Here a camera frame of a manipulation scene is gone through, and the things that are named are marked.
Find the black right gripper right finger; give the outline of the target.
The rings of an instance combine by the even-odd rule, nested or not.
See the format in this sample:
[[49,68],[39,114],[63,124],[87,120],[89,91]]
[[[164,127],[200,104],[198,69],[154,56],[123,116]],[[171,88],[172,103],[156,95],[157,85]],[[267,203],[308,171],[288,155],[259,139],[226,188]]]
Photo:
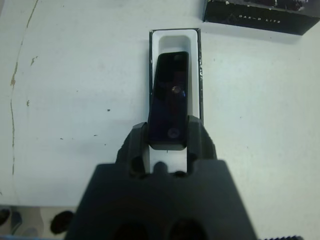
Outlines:
[[189,115],[187,123],[187,173],[194,170],[197,160],[217,160],[216,147],[201,119]]

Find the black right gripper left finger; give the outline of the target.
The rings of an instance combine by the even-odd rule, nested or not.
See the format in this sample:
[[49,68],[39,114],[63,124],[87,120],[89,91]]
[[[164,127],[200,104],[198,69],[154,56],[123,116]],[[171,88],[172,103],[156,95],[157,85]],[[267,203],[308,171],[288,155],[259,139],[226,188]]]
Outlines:
[[116,163],[127,168],[132,178],[143,178],[150,173],[150,147],[146,122],[136,124],[117,152]]

